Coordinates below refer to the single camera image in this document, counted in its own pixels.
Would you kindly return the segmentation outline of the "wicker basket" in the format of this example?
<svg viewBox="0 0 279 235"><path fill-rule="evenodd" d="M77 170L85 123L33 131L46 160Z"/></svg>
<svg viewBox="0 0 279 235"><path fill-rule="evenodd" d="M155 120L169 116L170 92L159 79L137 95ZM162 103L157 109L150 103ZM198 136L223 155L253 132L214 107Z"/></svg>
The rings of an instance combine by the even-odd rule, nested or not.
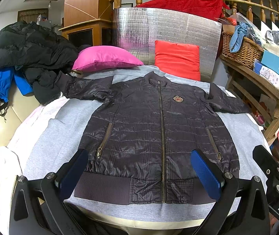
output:
<svg viewBox="0 0 279 235"><path fill-rule="evenodd" d="M244 37L240 49L237 52L230 52L229 44L232 35L233 33L231 32L222 32L222 56L253 70L255 60L262 60L264 49L262 49L262 47L257 45L254 41Z"/></svg>

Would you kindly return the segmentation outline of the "magenta pillow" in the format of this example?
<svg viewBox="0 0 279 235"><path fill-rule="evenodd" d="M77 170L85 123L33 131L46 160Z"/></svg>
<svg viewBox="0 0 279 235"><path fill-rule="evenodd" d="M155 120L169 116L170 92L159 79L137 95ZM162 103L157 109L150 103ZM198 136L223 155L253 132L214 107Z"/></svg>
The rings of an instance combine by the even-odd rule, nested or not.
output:
<svg viewBox="0 0 279 235"><path fill-rule="evenodd" d="M115 46L92 46L83 49L72 70L96 72L107 69L132 68L144 63L130 52Z"/></svg>

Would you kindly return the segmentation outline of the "beige leather sofa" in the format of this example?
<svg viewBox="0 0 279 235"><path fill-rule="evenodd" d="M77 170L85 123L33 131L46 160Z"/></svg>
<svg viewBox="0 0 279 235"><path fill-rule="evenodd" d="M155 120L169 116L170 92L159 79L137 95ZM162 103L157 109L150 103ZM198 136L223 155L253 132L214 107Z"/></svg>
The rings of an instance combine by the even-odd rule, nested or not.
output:
<svg viewBox="0 0 279 235"><path fill-rule="evenodd" d="M0 146L8 145L19 125L39 105L32 93L23 96L15 83L11 85L6 115L0 116Z"/></svg>

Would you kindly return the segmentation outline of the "black puffer jacket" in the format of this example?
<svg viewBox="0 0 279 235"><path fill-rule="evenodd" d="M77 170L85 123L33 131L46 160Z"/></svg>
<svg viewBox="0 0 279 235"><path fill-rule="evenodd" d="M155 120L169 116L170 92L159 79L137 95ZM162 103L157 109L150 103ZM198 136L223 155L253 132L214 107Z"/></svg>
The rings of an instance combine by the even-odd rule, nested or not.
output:
<svg viewBox="0 0 279 235"><path fill-rule="evenodd" d="M68 73L77 57L70 41L35 22L20 21L0 30L0 69L13 66L23 74L42 105L58 98L55 79Z"/></svg>

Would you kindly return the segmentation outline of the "dark quilted zip jacket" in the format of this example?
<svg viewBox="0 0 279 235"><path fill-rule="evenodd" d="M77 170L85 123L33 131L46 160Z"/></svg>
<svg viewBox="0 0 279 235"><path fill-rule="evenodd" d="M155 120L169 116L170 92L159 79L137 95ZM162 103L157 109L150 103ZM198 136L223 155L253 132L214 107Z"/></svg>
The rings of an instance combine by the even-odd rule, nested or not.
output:
<svg viewBox="0 0 279 235"><path fill-rule="evenodd" d="M219 113L249 109L215 84L206 92L150 72L118 83L60 73L56 85L69 99L101 102L80 140L89 156L77 198L119 205L210 203L190 163L195 149L221 171L239 173L238 153Z"/></svg>

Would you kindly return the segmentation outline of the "white patterned box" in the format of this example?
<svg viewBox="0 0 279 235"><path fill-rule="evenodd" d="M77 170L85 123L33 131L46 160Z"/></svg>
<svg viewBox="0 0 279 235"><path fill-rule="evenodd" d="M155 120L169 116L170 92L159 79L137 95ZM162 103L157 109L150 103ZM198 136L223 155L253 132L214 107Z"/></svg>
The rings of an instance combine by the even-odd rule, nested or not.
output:
<svg viewBox="0 0 279 235"><path fill-rule="evenodd" d="M253 71L259 76L268 80L274 87L279 90L279 74L272 69L261 64L259 60L254 61Z"/></svg>

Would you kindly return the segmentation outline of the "blue cloth in basket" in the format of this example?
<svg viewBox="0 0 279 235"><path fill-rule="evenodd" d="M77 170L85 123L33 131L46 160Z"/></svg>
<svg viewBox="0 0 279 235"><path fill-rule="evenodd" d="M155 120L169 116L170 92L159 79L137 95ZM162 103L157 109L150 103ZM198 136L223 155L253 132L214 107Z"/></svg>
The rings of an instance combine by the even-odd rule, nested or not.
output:
<svg viewBox="0 0 279 235"><path fill-rule="evenodd" d="M242 46L242 42L244 37L253 36L254 35L253 28L248 23L240 22L239 25L235 27L234 33L231 37L229 43L229 50L231 53L238 52Z"/></svg>

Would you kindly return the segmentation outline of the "silver foil insulation mat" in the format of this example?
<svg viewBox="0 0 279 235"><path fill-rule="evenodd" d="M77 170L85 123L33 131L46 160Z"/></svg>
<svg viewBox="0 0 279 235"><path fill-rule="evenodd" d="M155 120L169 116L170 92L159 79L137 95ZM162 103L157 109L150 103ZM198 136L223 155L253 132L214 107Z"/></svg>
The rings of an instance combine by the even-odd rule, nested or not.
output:
<svg viewBox="0 0 279 235"><path fill-rule="evenodd" d="M124 7L113 11L112 27L112 44L145 65L155 63L157 40L198 45L201 80L213 79L221 23L173 10Z"/></svg>

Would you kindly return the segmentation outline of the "red velvet cloth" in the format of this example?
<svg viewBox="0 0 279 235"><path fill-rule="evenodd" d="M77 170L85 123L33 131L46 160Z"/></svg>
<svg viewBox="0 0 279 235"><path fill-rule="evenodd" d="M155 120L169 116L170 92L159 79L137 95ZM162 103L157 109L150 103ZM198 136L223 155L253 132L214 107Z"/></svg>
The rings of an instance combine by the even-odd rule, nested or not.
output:
<svg viewBox="0 0 279 235"><path fill-rule="evenodd" d="M223 0L151 0L136 7L178 11L214 21L222 17L223 9L230 9Z"/></svg>

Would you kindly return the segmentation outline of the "wooden side table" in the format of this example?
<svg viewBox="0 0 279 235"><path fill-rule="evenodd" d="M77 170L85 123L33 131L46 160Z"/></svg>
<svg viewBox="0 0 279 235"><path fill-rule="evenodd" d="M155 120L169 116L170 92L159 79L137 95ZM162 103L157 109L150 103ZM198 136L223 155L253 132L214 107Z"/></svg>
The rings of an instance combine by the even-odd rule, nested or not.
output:
<svg viewBox="0 0 279 235"><path fill-rule="evenodd" d="M279 131L279 89L273 86L267 79L256 74L253 70L223 55L220 56L220 59L229 72L226 89L238 97L245 96L263 116L266 122L269 123L269 126L264 130L263 134L268 144L271 145L276 139L276 133ZM272 112L267 112L259 103L258 100L261 93L276 102Z"/></svg>

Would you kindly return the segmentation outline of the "red cushion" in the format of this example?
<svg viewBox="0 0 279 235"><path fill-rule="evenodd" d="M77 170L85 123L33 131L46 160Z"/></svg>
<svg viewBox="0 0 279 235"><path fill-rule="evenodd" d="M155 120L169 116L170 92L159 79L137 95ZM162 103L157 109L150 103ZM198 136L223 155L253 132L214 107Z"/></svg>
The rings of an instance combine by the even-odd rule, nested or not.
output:
<svg viewBox="0 0 279 235"><path fill-rule="evenodd" d="M165 73L200 81L199 46L155 40L155 66Z"/></svg>

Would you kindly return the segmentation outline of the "wooden cabinet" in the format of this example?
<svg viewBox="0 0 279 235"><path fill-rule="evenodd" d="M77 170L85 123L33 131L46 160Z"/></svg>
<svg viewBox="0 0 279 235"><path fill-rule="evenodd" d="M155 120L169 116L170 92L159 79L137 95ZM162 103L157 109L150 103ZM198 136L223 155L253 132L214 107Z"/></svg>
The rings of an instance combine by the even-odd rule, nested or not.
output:
<svg viewBox="0 0 279 235"><path fill-rule="evenodd" d="M111 45L112 16L109 0L64 0L62 35L76 47Z"/></svg>

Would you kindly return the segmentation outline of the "white pink bedsheet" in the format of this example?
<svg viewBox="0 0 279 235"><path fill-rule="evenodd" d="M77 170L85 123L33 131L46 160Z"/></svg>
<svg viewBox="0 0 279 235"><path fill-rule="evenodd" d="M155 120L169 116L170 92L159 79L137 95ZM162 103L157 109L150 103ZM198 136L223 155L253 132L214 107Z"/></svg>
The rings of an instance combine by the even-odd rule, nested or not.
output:
<svg viewBox="0 0 279 235"><path fill-rule="evenodd" d="M61 97L46 106L37 107L13 135L8 146L0 146L0 233L9 233L11 201L21 163L30 156L33 146L68 99Z"/></svg>

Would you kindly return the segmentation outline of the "blue jacket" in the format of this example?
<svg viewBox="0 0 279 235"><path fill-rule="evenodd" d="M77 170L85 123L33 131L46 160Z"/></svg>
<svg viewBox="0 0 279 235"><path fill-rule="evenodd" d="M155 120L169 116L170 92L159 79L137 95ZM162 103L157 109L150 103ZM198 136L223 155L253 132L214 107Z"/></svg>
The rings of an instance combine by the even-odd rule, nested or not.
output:
<svg viewBox="0 0 279 235"><path fill-rule="evenodd" d="M30 83L13 66L0 69L0 116L2 117L6 114L9 104L9 91L13 82L23 96L33 92Z"/></svg>

